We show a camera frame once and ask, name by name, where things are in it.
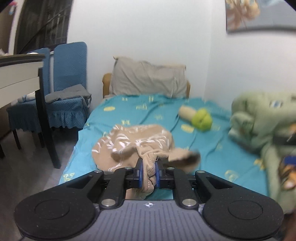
beige cylindrical object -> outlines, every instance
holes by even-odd
[[[178,112],[179,116],[182,119],[188,120],[189,122],[191,122],[195,113],[196,113],[195,109],[193,109],[189,106],[185,106],[185,105],[182,105],[179,109],[179,112]]]

gray tiled floor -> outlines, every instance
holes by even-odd
[[[18,241],[21,236],[13,220],[15,206],[25,197],[59,183],[73,147],[77,142],[75,129],[53,132],[61,169],[54,169],[46,148],[41,148],[38,136],[17,131],[22,150],[18,150],[10,133],[1,140],[6,157],[0,159],[0,241]]]

silver bolt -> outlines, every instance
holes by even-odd
[[[113,206],[115,204],[115,200],[113,199],[104,199],[101,204],[105,207],[110,207],[110,206]]]
[[[182,201],[183,205],[187,206],[187,207],[191,207],[191,206],[194,206],[196,205],[196,201],[194,199],[185,199]]]

gray ribbed plate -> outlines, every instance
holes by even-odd
[[[184,210],[174,200],[125,200],[104,210],[84,233],[69,241],[226,241],[197,211]]]

wooden headboard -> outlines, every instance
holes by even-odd
[[[111,81],[111,73],[104,74],[102,82],[103,82],[103,98],[106,95],[109,95],[109,86]],[[189,98],[190,93],[190,83],[187,81],[187,89],[186,89],[186,98]]]

